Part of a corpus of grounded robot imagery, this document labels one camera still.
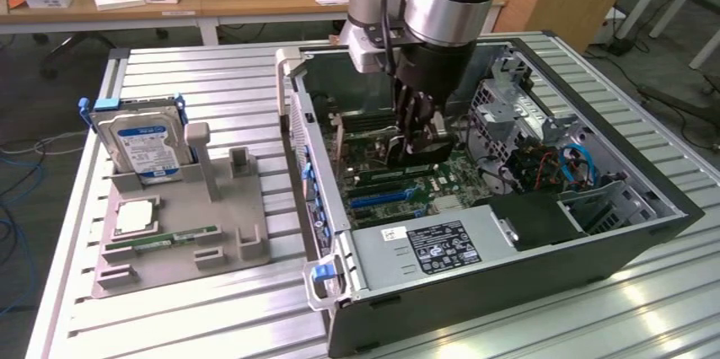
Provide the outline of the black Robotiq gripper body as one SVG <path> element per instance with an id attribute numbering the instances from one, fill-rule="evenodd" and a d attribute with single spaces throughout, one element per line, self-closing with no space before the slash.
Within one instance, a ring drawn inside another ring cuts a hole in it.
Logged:
<path id="1" fill-rule="evenodd" d="M 406 87 L 445 103 L 458 89 L 476 49 L 476 41 L 444 47 L 430 43 L 402 46 L 397 58 L 394 92 Z"/>

